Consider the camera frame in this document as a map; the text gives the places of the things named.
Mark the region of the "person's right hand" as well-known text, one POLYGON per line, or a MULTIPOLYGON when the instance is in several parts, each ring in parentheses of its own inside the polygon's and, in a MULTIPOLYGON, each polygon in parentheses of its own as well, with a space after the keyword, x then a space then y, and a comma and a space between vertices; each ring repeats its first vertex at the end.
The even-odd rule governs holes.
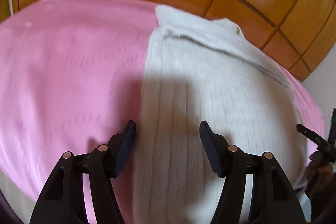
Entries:
POLYGON ((312 200, 313 197, 322 192, 333 180, 333 165, 323 160, 323 154, 315 151, 309 156, 310 163, 306 168, 308 181, 305 194, 312 200))

